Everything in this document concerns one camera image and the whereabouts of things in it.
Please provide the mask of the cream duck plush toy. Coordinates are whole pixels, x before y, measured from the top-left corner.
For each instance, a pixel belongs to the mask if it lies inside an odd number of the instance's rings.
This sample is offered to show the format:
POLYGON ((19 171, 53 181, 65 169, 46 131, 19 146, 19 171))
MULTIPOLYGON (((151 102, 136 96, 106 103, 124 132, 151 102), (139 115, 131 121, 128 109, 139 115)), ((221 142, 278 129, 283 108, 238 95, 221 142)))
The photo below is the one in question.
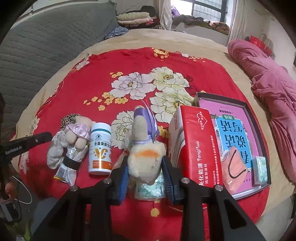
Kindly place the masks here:
POLYGON ((157 140, 158 136, 158 125, 150 108, 146 104, 136 106, 128 138, 127 163, 129 175, 140 183, 153 185, 161 172, 167 149, 157 140))

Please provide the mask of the cream teddy bear pink dress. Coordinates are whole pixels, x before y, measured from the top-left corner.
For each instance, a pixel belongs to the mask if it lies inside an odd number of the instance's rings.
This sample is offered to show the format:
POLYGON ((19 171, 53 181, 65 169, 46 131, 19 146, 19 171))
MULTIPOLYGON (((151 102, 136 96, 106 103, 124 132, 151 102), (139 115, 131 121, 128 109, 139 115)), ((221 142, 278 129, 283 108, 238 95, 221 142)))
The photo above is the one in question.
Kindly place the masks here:
POLYGON ((56 169, 62 162, 66 148, 74 144, 76 148, 83 149, 90 141, 90 132, 93 121, 84 116, 77 116, 76 123, 69 124, 65 130, 59 130, 52 138, 47 152, 47 165, 50 169, 56 169))

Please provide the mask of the pink face mask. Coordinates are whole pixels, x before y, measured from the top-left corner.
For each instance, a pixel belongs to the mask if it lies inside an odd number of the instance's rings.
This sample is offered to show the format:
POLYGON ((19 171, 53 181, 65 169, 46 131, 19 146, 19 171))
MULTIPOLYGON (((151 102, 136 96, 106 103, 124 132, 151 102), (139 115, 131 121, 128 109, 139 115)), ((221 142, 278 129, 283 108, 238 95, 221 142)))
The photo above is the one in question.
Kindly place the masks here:
POLYGON ((242 186, 248 168, 243 162, 239 150, 232 146, 225 150, 221 157, 223 184, 230 194, 235 194, 242 186))

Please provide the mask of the small tissue pack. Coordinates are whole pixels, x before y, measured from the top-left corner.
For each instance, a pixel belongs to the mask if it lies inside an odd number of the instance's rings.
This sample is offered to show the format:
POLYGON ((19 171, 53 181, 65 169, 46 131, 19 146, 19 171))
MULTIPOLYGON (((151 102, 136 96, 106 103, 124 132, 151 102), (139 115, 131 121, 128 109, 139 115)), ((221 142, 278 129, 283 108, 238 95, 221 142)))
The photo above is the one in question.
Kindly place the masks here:
POLYGON ((252 159, 254 185, 264 185, 268 181, 266 158, 256 156, 252 159))

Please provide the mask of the leopard print scarf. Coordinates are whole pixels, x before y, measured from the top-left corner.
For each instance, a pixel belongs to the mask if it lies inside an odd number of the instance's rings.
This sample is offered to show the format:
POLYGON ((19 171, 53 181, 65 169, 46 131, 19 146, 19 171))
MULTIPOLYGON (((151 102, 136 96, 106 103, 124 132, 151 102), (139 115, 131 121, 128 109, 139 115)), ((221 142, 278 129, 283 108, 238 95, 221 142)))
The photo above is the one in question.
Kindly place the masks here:
POLYGON ((67 125, 76 123, 77 116, 80 116, 80 114, 71 113, 71 114, 68 114, 67 116, 63 117, 61 120, 60 129, 65 130, 67 125))

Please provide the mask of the white supplement bottle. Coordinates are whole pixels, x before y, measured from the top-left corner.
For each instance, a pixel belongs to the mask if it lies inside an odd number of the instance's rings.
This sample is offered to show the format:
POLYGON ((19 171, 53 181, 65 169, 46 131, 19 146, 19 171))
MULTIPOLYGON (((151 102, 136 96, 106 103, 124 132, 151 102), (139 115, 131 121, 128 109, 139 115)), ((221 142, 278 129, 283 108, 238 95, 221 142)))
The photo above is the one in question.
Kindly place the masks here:
POLYGON ((89 174, 109 175, 112 170, 111 126, 107 123, 94 123, 89 144, 89 174))

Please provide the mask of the red tissue box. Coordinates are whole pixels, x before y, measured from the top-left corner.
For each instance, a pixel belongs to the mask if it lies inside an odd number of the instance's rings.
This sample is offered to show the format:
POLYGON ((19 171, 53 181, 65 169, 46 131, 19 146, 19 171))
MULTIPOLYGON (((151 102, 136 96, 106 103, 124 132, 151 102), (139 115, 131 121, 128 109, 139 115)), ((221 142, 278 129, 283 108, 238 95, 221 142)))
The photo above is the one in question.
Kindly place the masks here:
POLYGON ((201 186, 212 188, 223 184, 217 138, 208 110, 179 106, 168 131, 173 167, 201 186))

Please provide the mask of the dark tray pink book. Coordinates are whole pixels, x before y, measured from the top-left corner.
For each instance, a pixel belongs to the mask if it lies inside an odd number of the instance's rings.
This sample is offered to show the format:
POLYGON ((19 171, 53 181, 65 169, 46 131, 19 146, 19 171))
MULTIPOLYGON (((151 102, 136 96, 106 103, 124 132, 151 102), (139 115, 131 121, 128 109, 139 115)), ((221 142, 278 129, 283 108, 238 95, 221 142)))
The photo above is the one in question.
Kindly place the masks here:
POLYGON ((198 92, 194 105, 207 109, 214 126, 219 154, 235 146, 248 171, 244 183, 232 196, 242 199, 258 193, 271 185, 268 151, 255 117, 246 102, 220 95, 198 92), (266 158, 268 181, 264 185, 254 185, 252 159, 266 158))

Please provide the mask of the red floral blanket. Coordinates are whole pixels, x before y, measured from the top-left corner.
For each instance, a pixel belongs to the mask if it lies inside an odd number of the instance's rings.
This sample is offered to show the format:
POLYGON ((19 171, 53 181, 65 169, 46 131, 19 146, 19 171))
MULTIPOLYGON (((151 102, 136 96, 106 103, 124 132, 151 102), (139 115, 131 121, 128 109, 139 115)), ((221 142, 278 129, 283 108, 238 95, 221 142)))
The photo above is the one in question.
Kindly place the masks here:
MULTIPOLYGON (((180 105, 192 105, 196 92, 208 92, 249 102, 222 65, 202 57, 157 48, 94 51, 71 70, 47 82, 53 94, 36 104, 33 117, 26 118, 27 136, 41 132, 55 135, 62 118, 80 114, 111 125, 112 164, 123 152, 125 134, 132 128, 133 110, 147 102, 158 121, 158 140, 168 144, 168 126, 180 105)), ((18 168, 25 184, 39 198, 59 199, 69 188, 53 176, 47 166, 49 143, 22 154, 18 168)), ((111 208, 115 233, 131 240, 180 240, 182 213, 167 200, 138 201, 126 198, 111 208)))

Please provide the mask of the grey quilted headboard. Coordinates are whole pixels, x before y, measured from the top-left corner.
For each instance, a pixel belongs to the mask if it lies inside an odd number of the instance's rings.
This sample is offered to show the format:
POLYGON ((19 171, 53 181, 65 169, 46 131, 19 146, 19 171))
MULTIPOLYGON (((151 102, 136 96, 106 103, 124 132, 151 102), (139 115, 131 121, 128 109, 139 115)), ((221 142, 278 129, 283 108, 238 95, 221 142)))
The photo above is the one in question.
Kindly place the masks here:
POLYGON ((85 3, 40 13, 12 28, 1 43, 1 142, 44 84, 117 27, 116 4, 85 3))

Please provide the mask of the pink quilted duvet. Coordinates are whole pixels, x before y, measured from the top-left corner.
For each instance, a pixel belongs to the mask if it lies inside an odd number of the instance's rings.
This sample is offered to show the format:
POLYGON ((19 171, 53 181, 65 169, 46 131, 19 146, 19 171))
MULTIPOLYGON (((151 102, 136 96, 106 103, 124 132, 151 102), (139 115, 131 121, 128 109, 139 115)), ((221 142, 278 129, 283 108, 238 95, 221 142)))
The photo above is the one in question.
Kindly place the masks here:
POLYGON ((251 77, 251 90, 270 113, 270 127, 284 171, 295 182, 295 81, 261 49, 245 40, 228 43, 228 53, 251 77))

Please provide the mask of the clothes on window sill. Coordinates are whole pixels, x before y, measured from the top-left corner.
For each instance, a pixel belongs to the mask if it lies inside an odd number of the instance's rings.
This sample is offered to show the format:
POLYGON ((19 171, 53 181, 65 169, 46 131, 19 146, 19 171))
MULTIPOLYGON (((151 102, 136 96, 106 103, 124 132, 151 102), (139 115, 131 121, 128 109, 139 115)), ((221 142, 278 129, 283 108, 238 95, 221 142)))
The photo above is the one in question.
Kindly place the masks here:
POLYGON ((178 15, 173 18, 172 25, 177 26, 180 23, 184 23, 187 26, 200 26, 203 28, 212 29, 224 35, 228 35, 230 33, 230 28, 226 23, 212 20, 204 20, 202 17, 178 15))

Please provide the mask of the red bags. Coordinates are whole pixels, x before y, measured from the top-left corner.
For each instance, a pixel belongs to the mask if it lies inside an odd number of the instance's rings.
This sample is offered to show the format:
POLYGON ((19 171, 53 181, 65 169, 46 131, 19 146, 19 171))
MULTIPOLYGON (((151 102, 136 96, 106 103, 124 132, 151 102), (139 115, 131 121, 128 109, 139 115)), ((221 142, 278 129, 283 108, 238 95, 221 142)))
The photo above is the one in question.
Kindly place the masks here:
POLYGON ((267 56, 274 58, 273 42, 268 39, 266 34, 261 34, 258 38, 251 35, 250 37, 246 37, 245 40, 257 46, 267 56))

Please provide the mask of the folded blankets pile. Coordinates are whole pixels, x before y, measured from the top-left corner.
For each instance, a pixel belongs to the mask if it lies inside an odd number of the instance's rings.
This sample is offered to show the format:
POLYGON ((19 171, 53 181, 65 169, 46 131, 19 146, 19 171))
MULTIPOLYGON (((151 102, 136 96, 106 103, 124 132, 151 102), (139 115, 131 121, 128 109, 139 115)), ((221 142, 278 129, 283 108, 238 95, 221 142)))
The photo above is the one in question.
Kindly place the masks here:
POLYGON ((120 14, 117 16, 117 22, 129 30, 162 28, 153 6, 142 6, 140 10, 120 14))

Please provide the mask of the white curtain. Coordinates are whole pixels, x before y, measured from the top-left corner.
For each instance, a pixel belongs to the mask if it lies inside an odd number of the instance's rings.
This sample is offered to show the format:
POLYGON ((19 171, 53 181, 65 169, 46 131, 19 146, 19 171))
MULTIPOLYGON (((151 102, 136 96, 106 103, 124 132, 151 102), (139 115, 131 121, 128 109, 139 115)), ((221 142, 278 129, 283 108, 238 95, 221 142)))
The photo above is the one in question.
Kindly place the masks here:
POLYGON ((170 0, 159 0, 159 23, 164 30, 171 30, 172 25, 172 14, 171 14, 171 1, 170 0))

